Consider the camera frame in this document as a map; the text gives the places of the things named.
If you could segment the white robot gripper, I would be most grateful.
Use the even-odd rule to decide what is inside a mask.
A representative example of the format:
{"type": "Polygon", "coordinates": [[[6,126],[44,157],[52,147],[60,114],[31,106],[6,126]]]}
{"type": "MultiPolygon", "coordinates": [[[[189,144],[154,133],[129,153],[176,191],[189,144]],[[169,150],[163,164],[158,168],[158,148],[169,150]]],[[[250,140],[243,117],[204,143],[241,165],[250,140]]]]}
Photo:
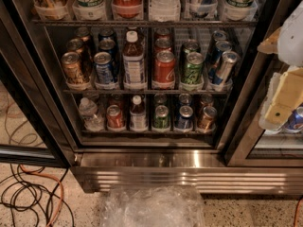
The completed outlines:
{"type": "MultiPolygon", "coordinates": [[[[286,19],[283,26],[258,46],[258,52],[278,54],[278,58],[291,66],[303,66],[303,0],[286,19]]],[[[291,67],[278,79],[264,119],[282,125],[303,102],[303,68],[291,67]]]]}

